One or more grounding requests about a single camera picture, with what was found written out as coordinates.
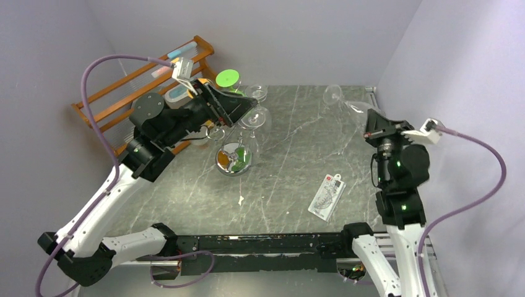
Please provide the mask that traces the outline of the green plastic wine glass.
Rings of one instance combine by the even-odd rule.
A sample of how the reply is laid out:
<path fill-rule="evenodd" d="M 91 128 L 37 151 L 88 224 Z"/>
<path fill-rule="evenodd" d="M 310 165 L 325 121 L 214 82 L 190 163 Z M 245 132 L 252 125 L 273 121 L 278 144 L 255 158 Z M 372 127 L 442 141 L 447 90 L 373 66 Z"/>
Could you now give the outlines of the green plastic wine glass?
<path fill-rule="evenodd" d="M 219 72 L 215 78 L 215 83 L 221 92 L 245 96 L 245 93 L 241 89 L 240 73 L 237 70 L 226 69 Z"/>

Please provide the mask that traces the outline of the clear wine glass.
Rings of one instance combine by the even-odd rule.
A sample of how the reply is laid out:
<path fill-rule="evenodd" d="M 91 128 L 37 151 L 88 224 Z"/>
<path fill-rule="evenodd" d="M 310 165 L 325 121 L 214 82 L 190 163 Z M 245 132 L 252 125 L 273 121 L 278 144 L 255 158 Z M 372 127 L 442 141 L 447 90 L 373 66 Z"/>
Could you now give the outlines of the clear wine glass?
<path fill-rule="evenodd" d="M 267 85 L 250 85 L 245 88 L 245 95 L 250 98 L 256 99 L 262 103 L 267 98 L 268 86 Z"/>
<path fill-rule="evenodd" d="M 223 139 L 225 131 L 220 127 L 201 127 L 199 132 L 195 132 L 191 138 L 190 143 L 197 146 L 206 146 L 210 141 L 218 141 Z"/>

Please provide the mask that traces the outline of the orange plastic wine glass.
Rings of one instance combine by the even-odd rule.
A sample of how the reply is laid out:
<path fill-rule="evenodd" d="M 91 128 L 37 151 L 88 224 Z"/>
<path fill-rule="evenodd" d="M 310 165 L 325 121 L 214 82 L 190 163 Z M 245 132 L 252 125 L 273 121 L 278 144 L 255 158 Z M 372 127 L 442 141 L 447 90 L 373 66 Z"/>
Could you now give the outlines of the orange plastic wine glass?
<path fill-rule="evenodd" d="M 202 85 L 208 83 L 208 80 L 205 78 L 197 78 L 195 81 L 199 81 Z M 195 94 L 192 91 L 187 90 L 187 94 L 191 99 L 195 98 Z"/>

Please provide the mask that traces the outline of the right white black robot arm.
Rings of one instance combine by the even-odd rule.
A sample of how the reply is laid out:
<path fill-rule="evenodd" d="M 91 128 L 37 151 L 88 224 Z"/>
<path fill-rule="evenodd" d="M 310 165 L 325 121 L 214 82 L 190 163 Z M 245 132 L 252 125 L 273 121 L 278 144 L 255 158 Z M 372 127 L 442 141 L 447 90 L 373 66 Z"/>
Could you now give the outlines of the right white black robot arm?
<path fill-rule="evenodd" d="M 357 256 L 381 296 L 431 296 L 435 287 L 425 246 L 427 219 L 418 187 L 429 180 L 430 156 L 423 144 L 410 138 L 414 127 L 394 121 L 374 109 L 367 111 L 363 138 L 376 149 L 376 206 L 394 248 L 393 270 L 378 246 L 370 225 L 350 223 L 341 231 L 340 247 Z"/>

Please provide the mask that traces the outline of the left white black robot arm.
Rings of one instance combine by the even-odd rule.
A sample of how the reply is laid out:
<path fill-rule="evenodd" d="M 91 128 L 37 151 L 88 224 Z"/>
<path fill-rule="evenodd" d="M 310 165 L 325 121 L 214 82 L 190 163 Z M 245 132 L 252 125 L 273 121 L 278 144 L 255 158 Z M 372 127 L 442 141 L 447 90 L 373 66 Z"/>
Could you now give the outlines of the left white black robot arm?
<path fill-rule="evenodd" d="M 130 115 L 134 137 L 116 158 L 116 166 L 83 209 L 56 232 L 45 232 L 39 246 L 59 269 L 80 286 L 100 281 L 112 268 L 140 257 L 171 259 L 179 250 L 177 235 L 156 223 L 144 231 L 107 236 L 119 210 L 149 186 L 173 161 L 172 148 L 210 121 L 232 127 L 257 105 L 254 98 L 193 80 L 193 98 L 173 109 L 159 93 L 136 100 Z"/>

